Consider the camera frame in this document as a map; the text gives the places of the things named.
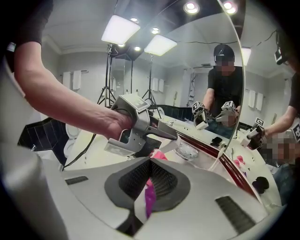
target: pink object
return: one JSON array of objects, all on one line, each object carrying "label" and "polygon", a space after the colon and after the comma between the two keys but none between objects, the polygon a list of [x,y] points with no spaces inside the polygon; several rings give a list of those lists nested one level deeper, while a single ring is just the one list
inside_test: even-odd
[{"label": "pink object", "polygon": [[239,160],[242,164],[246,164],[242,156],[237,156],[236,159]]},{"label": "pink object", "polygon": [[[161,160],[168,160],[161,151],[158,151],[153,156],[153,158],[158,158]],[[154,186],[150,179],[148,179],[146,185],[147,185],[147,188],[145,189],[145,202],[146,202],[146,217],[148,219],[151,215],[153,204],[156,201],[156,195],[155,195]]]},{"label": "pink object", "polygon": [[238,160],[234,160],[234,163],[240,168],[240,162]]},{"label": "pink object", "polygon": [[[167,160],[167,161],[168,161],[168,159],[165,157],[165,154],[162,153],[161,151],[158,151],[158,152],[153,156],[153,158],[158,158],[158,159],[161,159],[161,160]],[[146,184],[147,184],[148,187],[152,186],[151,180],[148,179],[148,181],[147,181]]]}]

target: toilet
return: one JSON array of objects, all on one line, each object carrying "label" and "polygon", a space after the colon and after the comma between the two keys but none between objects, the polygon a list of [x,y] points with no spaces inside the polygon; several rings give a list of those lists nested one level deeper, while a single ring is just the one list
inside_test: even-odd
[{"label": "toilet", "polygon": [[159,111],[160,115],[165,115],[165,112],[161,107],[158,107],[157,110]]},{"label": "toilet", "polygon": [[64,147],[64,154],[65,157],[68,158],[72,147],[76,141],[77,136],[79,135],[80,129],[71,125],[66,124],[66,132],[69,136],[69,140],[67,141],[65,147]]}]

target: recessed ceiling light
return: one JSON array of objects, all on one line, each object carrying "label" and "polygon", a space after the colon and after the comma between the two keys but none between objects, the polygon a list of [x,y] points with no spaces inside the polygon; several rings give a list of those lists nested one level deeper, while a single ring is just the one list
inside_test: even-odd
[{"label": "recessed ceiling light", "polygon": [[223,4],[223,7],[225,9],[225,12],[228,13],[228,14],[234,14],[237,11],[236,4],[234,4],[234,3],[230,2],[230,1],[225,2]]},{"label": "recessed ceiling light", "polygon": [[192,2],[190,2],[190,3],[187,4],[187,8],[188,9],[194,9],[195,5]]},{"label": "recessed ceiling light", "polygon": [[153,34],[158,34],[159,33],[159,28],[152,28],[151,32]]},{"label": "recessed ceiling light", "polygon": [[139,25],[130,20],[113,15],[104,30],[101,40],[122,45],[140,28]]},{"label": "recessed ceiling light", "polygon": [[231,9],[226,10],[228,14],[234,14],[236,12],[236,7],[232,7]]},{"label": "recessed ceiling light", "polygon": [[176,45],[176,42],[166,37],[163,37],[161,35],[155,35],[151,42],[149,42],[148,46],[144,49],[144,52],[154,54],[157,56],[162,56],[167,51],[174,48]]},{"label": "recessed ceiling light", "polygon": [[132,17],[130,20],[135,22],[135,23],[139,23],[139,20],[136,17]]},{"label": "recessed ceiling light", "polygon": [[200,7],[195,2],[188,2],[184,5],[183,9],[189,14],[195,14],[195,13],[199,12]]},{"label": "recessed ceiling light", "polygon": [[226,2],[224,3],[223,5],[226,9],[231,9],[233,7],[232,3],[231,2]]}]

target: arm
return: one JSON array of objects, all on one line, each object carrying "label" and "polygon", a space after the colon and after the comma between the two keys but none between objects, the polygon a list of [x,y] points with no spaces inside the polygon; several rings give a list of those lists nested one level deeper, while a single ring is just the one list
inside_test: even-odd
[{"label": "arm", "polygon": [[268,138],[273,134],[282,133],[288,130],[292,126],[296,116],[297,110],[292,106],[288,106],[285,114],[281,116],[277,122],[265,129],[265,136]]},{"label": "arm", "polygon": [[128,116],[99,106],[59,83],[44,67],[37,42],[16,49],[15,78],[30,105],[49,117],[114,139],[131,127]]},{"label": "arm", "polygon": [[210,107],[212,106],[214,98],[215,90],[213,90],[212,88],[208,88],[203,99],[203,104],[207,109],[210,109]]},{"label": "arm", "polygon": [[215,100],[215,72],[214,69],[208,72],[208,86],[205,93],[203,104],[207,109],[210,109]]}]

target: light stand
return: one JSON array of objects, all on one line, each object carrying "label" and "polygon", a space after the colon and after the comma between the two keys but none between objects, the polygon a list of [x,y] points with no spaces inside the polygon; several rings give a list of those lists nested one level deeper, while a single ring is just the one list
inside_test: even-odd
[{"label": "light stand", "polygon": [[114,97],[113,93],[111,92],[111,71],[112,71],[112,44],[108,45],[107,48],[107,62],[106,62],[106,74],[105,74],[105,87],[102,89],[102,92],[100,94],[100,97],[97,101],[97,104],[101,104],[104,101],[105,107],[107,107],[107,100],[109,103],[109,106],[111,106],[111,102],[114,103],[113,100],[111,100],[111,97],[116,100]]},{"label": "light stand", "polygon": [[143,96],[142,98],[144,98],[144,97],[148,94],[148,98],[145,99],[145,101],[150,100],[151,105],[154,107],[154,109],[157,110],[157,112],[158,112],[158,114],[159,114],[159,117],[161,118],[160,112],[159,112],[159,110],[158,110],[158,106],[157,106],[157,104],[156,104],[156,101],[155,101],[155,98],[154,98],[154,95],[153,95],[152,89],[151,89],[152,60],[153,60],[153,55],[151,54],[151,60],[150,60],[150,74],[149,74],[149,89],[146,91],[146,93],[144,94],[144,96]]}]

